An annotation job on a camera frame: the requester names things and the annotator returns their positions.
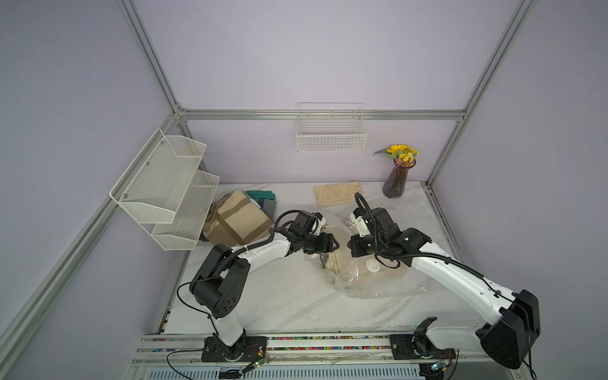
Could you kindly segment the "dark grey garment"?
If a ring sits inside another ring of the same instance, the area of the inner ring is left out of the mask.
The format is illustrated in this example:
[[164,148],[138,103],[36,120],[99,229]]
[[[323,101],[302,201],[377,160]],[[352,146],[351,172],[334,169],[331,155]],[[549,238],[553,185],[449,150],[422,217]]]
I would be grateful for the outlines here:
[[270,220],[275,219],[276,214],[276,201],[273,199],[261,199],[260,206],[262,211],[270,218]]

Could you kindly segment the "cream knitted scarf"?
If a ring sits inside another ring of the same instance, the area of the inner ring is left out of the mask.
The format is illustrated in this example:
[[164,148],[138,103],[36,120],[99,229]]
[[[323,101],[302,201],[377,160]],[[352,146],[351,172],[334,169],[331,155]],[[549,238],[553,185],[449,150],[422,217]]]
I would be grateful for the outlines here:
[[332,253],[323,254],[322,267],[332,274],[335,283],[342,288],[350,289],[368,285],[376,280],[378,273],[370,273],[365,267],[369,259],[367,256],[353,257],[348,243],[351,236],[342,229],[329,229],[329,234],[333,234],[340,244],[340,248]]

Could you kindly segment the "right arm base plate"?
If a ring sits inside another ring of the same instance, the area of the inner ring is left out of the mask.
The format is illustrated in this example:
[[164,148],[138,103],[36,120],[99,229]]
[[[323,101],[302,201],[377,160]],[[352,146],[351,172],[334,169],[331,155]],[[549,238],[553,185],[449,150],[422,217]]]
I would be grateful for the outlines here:
[[452,348],[438,349],[426,337],[409,334],[389,335],[389,346],[395,360],[456,359]]

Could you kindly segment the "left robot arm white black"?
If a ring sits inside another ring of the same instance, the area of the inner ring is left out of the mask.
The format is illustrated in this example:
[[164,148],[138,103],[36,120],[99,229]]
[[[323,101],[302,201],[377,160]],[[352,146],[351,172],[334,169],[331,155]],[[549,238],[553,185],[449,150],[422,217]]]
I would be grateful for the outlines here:
[[293,253],[322,255],[336,251],[340,244],[324,232],[325,218],[320,213],[290,210],[280,215],[294,215],[284,224],[269,227],[269,236],[236,247],[215,245],[188,283],[188,291],[206,309],[212,321],[214,337],[233,348],[245,339],[236,307],[250,273]]

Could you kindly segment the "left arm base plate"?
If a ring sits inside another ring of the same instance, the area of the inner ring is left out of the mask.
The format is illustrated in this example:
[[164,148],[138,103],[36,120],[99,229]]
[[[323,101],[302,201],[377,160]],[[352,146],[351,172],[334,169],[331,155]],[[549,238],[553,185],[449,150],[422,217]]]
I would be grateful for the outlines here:
[[225,345],[218,337],[208,337],[204,341],[201,355],[203,363],[252,362],[261,358],[268,345],[267,337],[248,337],[244,334],[232,346]]

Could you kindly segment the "beige brown striped scarf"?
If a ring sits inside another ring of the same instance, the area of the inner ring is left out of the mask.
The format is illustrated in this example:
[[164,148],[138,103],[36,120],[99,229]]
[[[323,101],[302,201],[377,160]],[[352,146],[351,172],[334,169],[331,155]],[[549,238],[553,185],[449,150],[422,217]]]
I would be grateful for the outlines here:
[[212,204],[202,237],[213,245],[243,246],[267,238],[273,226],[257,202],[235,190]]

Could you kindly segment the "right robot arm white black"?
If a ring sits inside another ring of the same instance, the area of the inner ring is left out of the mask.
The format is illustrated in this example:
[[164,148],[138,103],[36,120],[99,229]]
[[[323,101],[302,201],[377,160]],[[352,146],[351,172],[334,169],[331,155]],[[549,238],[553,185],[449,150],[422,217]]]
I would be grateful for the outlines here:
[[541,333],[538,298],[489,280],[440,250],[416,228],[400,230],[384,208],[371,208],[361,193],[354,195],[351,222],[357,232],[348,242],[353,257],[372,256],[382,266],[414,269],[434,279],[466,302],[478,318],[470,324],[428,317],[416,327],[410,348],[427,359],[443,350],[483,352],[508,369],[532,369],[532,348]]

